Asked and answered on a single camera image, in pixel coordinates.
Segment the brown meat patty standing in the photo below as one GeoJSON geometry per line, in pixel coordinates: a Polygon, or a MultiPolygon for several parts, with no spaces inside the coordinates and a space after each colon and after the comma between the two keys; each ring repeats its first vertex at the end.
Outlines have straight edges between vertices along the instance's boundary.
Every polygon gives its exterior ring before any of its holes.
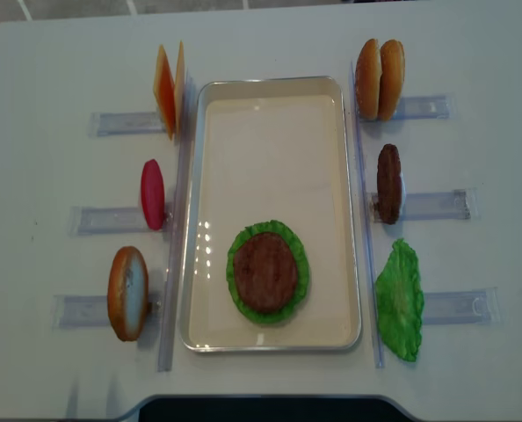
{"type": "Polygon", "coordinates": [[[377,209],[381,220],[389,225],[397,222],[402,205],[402,169],[398,149],[385,144],[377,164],[377,209]]]}

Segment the clear right long rail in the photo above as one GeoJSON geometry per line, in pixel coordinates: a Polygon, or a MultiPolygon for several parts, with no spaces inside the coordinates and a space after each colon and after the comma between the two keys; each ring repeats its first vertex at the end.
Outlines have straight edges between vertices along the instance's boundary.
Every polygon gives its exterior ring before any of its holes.
{"type": "Polygon", "coordinates": [[[366,273],[367,273],[367,293],[369,301],[370,312],[370,326],[373,345],[373,359],[374,365],[378,369],[384,368],[384,352],[383,344],[378,327],[378,311],[375,297],[375,273],[374,273],[374,257],[373,257],[373,236],[371,230],[371,212],[367,189],[366,189],[366,171],[365,158],[361,136],[361,118],[359,117],[359,106],[356,94],[356,77],[355,77],[355,63],[351,61],[350,66],[350,89],[352,100],[352,132],[353,142],[355,146],[355,158],[357,160],[357,170],[359,179],[359,202],[361,206],[361,221],[362,221],[362,236],[363,236],[363,250],[366,256],[366,273]]]}

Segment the bun top standing outer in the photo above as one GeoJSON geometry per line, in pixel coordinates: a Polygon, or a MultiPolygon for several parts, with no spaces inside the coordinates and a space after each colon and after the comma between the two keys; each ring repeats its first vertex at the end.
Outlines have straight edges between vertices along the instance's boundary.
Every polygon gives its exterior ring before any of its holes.
{"type": "Polygon", "coordinates": [[[375,120],[379,109],[381,53],[377,39],[368,40],[361,48],[355,68],[355,94],[359,115],[375,120]]]}

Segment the clear cheese holder strip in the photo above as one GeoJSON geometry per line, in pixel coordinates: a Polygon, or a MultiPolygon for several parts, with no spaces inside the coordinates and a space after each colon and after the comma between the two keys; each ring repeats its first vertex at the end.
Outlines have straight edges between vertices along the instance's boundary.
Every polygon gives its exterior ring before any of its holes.
{"type": "Polygon", "coordinates": [[[92,113],[90,137],[159,134],[166,131],[158,112],[92,113]]]}

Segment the clear patty holder strip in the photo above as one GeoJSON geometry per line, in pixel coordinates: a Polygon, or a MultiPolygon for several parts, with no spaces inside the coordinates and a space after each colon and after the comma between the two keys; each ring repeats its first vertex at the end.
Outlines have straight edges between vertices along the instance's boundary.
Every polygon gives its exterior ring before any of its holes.
{"type": "Polygon", "coordinates": [[[468,188],[439,193],[407,193],[398,222],[473,220],[479,217],[477,191],[468,188]]]}

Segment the clear lettuce holder strip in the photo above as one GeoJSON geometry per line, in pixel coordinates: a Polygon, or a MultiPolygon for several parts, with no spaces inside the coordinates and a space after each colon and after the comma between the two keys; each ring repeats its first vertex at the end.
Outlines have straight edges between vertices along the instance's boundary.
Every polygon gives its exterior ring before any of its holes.
{"type": "Polygon", "coordinates": [[[424,294],[424,325],[499,324],[494,287],[460,292],[424,294]]]}

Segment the clear left long rail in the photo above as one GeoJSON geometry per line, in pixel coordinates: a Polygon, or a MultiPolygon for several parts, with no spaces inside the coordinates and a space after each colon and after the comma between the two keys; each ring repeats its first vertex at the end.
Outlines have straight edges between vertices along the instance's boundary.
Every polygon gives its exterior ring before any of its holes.
{"type": "Polygon", "coordinates": [[[192,131],[194,128],[195,106],[196,85],[190,72],[187,72],[185,75],[182,132],[178,137],[177,184],[170,220],[169,266],[163,291],[163,315],[157,361],[158,373],[169,372],[172,369],[178,314],[178,287],[185,252],[185,216],[189,192],[189,177],[192,174],[192,131]]]}

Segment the bun half standing left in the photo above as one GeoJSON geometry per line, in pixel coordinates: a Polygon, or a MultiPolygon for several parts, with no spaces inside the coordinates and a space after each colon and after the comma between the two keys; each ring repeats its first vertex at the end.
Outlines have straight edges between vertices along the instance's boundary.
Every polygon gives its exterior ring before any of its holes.
{"type": "Polygon", "coordinates": [[[107,313],[120,341],[136,341],[148,314],[149,272],[134,246],[120,248],[114,256],[107,289],[107,313]]]}

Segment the clear long rail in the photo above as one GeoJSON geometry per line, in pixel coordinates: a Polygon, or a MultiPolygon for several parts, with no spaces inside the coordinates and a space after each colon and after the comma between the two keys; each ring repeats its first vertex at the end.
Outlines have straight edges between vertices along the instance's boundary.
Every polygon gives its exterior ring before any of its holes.
{"type": "Polygon", "coordinates": [[[363,250],[366,256],[366,273],[367,273],[367,293],[369,301],[370,312],[370,326],[373,345],[373,359],[374,365],[378,369],[384,368],[384,352],[383,344],[378,327],[378,311],[375,297],[375,273],[374,273],[374,257],[373,257],[373,236],[371,230],[371,212],[367,189],[366,189],[366,171],[365,158],[361,136],[361,118],[359,117],[359,106],[356,94],[356,77],[355,77],[355,63],[351,61],[350,66],[350,89],[352,100],[352,132],[353,142],[355,146],[355,158],[357,160],[357,170],[359,179],[359,202],[361,206],[361,221],[362,221],[362,236],[363,236],[363,250]]]}
{"type": "Polygon", "coordinates": [[[163,291],[163,315],[157,361],[158,373],[169,372],[172,369],[178,314],[178,287],[185,252],[185,216],[189,192],[189,177],[192,174],[192,131],[194,128],[195,106],[196,85],[190,72],[187,72],[185,75],[182,132],[178,137],[177,184],[170,220],[169,266],[163,291]]]}

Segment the green lettuce leaf on tray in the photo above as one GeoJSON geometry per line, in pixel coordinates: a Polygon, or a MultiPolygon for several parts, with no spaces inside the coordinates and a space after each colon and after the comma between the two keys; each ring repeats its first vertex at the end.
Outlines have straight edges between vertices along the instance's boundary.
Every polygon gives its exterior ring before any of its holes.
{"type": "Polygon", "coordinates": [[[238,233],[228,250],[226,281],[228,283],[228,291],[230,292],[234,304],[239,309],[239,311],[251,322],[255,324],[282,323],[294,314],[295,309],[308,295],[310,284],[310,268],[304,245],[298,236],[283,222],[270,220],[268,222],[258,222],[248,226],[238,233]],[[236,290],[232,264],[232,259],[235,256],[235,253],[247,240],[257,234],[265,232],[276,233],[286,241],[294,255],[294,259],[298,268],[298,284],[294,291],[292,300],[281,310],[270,314],[261,314],[256,312],[241,301],[236,290]]]}

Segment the cream rectangular metal tray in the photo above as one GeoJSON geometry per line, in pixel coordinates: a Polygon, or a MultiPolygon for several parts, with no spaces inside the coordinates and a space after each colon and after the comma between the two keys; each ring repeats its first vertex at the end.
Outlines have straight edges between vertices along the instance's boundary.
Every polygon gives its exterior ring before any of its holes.
{"type": "Polygon", "coordinates": [[[185,207],[179,330],[196,353],[340,350],[361,330],[343,93],[328,76],[216,82],[199,93],[185,207]],[[230,248],[282,222],[308,260],[275,324],[229,292],[230,248]]]}

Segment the red tomato slice standing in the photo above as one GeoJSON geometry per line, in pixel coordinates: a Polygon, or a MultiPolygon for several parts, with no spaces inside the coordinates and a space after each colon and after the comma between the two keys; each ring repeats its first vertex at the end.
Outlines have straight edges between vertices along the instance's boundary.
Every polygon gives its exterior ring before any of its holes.
{"type": "Polygon", "coordinates": [[[148,160],[141,174],[142,211],[152,230],[160,230],[165,220],[163,175],[155,159],[148,160]]]}

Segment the orange cheese slice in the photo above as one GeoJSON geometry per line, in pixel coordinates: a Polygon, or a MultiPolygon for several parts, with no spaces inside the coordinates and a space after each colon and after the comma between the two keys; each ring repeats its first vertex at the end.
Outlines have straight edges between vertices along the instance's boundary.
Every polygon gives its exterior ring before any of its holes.
{"type": "Polygon", "coordinates": [[[158,48],[153,92],[166,133],[171,140],[176,132],[174,80],[163,45],[158,48]]]}

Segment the clear bun holder strip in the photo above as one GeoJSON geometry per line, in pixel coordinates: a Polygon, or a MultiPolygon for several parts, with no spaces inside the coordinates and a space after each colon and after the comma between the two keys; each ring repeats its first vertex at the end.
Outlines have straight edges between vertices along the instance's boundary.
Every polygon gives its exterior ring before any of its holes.
{"type": "Polygon", "coordinates": [[[110,328],[105,295],[55,295],[52,305],[52,328],[110,328]]]}
{"type": "Polygon", "coordinates": [[[396,106],[393,120],[445,120],[455,110],[453,99],[448,94],[401,97],[396,106]]]}

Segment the clear tomato holder strip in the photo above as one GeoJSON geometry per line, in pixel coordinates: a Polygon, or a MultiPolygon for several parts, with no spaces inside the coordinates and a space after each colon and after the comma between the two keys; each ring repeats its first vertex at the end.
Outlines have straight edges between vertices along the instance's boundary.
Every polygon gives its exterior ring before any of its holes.
{"type": "Polygon", "coordinates": [[[70,236],[151,233],[139,207],[72,207],[70,236]]]}

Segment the clear right bun holder strip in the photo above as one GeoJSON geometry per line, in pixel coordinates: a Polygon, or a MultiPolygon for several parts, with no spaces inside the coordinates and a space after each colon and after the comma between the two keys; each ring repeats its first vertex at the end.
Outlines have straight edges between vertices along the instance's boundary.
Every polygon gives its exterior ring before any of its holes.
{"type": "Polygon", "coordinates": [[[448,94],[401,97],[396,106],[393,120],[445,120],[455,110],[453,99],[448,94]]]}

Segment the green lettuce leaf standing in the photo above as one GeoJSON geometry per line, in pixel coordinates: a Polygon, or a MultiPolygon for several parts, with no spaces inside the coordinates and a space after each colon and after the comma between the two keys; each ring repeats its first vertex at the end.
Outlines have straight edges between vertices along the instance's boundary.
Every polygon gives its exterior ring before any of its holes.
{"type": "Polygon", "coordinates": [[[400,360],[417,361],[422,344],[424,293],[417,253],[402,238],[375,282],[378,328],[382,342],[400,360]]]}

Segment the bun top standing inner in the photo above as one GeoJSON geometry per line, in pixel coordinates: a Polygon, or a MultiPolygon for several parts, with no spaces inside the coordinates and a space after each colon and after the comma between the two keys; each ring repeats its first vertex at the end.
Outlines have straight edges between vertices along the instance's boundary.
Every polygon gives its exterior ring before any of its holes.
{"type": "Polygon", "coordinates": [[[395,114],[405,80],[405,54],[399,40],[388,40],[382,45],[381,68],[378,118],[386,121],[395,114]]]}

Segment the clear left bun holder strip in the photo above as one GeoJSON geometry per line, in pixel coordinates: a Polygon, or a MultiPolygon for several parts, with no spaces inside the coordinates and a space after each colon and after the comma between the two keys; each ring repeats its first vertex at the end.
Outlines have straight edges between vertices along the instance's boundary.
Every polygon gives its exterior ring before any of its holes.
{"type": "Polygon", "coordinates": [[[52,305],[52,328],[110,328],[105,295],[55,295],[52,305]]]}

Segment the brown meat patty on tray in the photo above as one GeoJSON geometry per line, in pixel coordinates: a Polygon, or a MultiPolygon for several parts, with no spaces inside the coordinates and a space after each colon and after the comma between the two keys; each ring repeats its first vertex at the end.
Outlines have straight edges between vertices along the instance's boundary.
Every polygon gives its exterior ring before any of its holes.
{"type": "Polygon", "coordinates": [[[247,240],[232,259],[238,297],[261,314],[275,313],[293,298],[298,268],[286,241],[272,232],[247,240]]]}

